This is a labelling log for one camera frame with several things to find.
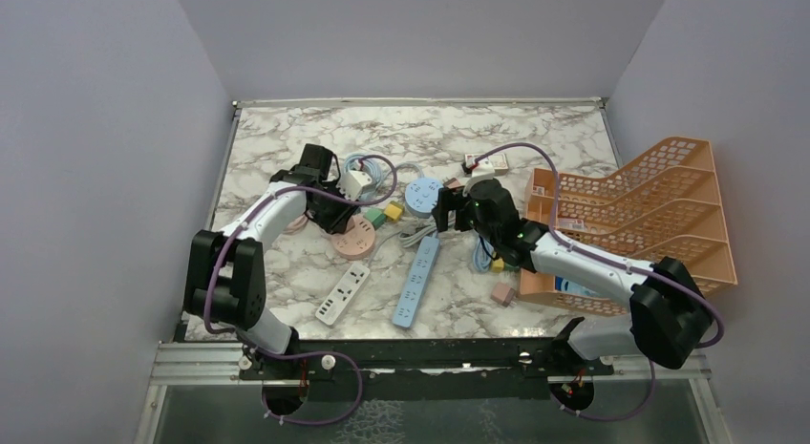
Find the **yellow charger plug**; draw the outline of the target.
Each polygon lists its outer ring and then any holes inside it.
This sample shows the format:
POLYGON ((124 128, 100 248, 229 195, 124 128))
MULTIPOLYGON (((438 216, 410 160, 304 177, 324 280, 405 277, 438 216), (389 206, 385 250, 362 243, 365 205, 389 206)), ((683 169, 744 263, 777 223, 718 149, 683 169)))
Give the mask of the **yellow charger plug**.
POLYGON ((405 211, 405 207, 397 201, 390 201, 383 209, 383 214, 389 222, 398 222, 405 211))

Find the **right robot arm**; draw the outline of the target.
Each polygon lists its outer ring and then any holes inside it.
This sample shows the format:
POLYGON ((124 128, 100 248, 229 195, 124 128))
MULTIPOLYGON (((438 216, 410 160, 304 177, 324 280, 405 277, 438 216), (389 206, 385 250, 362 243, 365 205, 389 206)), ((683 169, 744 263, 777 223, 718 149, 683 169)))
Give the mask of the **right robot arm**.
POLYGON ((521 217, 498 180, 439 189, 432 215, 440 232, 474 230, 507 264, 571 280, 625 309, 623 315, 591 322, 578 317, 564 326, 544 353, 544 361, 562 373, 573 374, 600 357, 630 354, 677 370, 694 349, 710 344, 704 336, 711 326, 723 334, 716 309, 680 261, 633 260, 573 241, 551 225, 521 217))

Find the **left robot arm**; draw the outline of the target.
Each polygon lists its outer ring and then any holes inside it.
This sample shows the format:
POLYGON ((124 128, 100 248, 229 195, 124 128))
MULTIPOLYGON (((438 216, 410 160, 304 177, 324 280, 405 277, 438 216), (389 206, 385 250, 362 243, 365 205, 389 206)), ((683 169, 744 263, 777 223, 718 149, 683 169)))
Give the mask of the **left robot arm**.
POLYGON ((306 145, 299 162, 274 174, 243 215, 191 241, 184 311, 213 334, 234 332, 263 349, 264 364, 277 377, 294 374, 301 354, 291 345, 296 331, 266 307, 266 249, 300 217, 328 234, 346 231, 356 207, 330 176, 336 163, 333 151, 306 145))

